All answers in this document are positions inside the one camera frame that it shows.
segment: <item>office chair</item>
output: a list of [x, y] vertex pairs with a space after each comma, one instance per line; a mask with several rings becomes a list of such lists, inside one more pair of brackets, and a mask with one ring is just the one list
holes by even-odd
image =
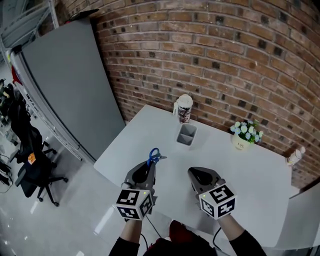
[[62, 180], [67, 183], [69, 180], [66, 177], [51, 177], [52, 169], [57, 167], [57, 164], [51, 162], [46, 154], [57, 152], [52, 148], [42, 151], [48, 143], [42, 142], [40, 132], [30, 124], [30, 115], [22, 101], [13, 101], [8, 109], [8, 117], [11, 120], [11, 129], [21, 140], [20, 150], [15, 155], [17, 163], [24, 163], [18, 172], [15, 185], [22, 187], [27, 198], [39, 187], [37, 198], [40, 202], [43, 201], [41, 193], [45, 189], [51, 202], [58, 207], [59, 203], [54, 201], [49, 185]]

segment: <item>person's left arm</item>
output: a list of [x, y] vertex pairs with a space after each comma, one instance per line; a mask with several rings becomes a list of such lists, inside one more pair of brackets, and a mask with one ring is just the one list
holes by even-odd
[[142, 229], [141, 220], [129, 219], [124, 229], [115, 242], [109, 256], [137, 256], [139, 250], [139, 240]]

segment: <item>yellow flower pot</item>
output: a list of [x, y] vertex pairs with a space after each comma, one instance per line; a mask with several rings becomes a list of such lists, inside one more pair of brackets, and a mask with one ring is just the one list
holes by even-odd
[[231, 142], [237, 150], [246, 150], [251, 144], [247, 140], [240, 138], [237, 134], [232, 136]]

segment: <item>blue scissors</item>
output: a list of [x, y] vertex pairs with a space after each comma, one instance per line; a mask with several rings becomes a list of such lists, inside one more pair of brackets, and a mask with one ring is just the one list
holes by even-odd
[[149, 159], [147, 160], [146, 164], [149, 167], [151, 162], [154, 162], [155, 164], [157, 164], [159, 162], [159, 160], [166, 159], [166, 158], [167, 158], [166, 156], [163, 156], [160, 154], [159, 148], [155, 147], [150, 151]]

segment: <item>orange label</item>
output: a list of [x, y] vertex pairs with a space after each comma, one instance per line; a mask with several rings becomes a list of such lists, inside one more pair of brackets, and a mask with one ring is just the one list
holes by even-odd
[[29, 156], [28, 156], [28, 162], [30, 165], [32, 165], [34, 162], [36, 161], [36, 156], [34, 153], [31, 153]]

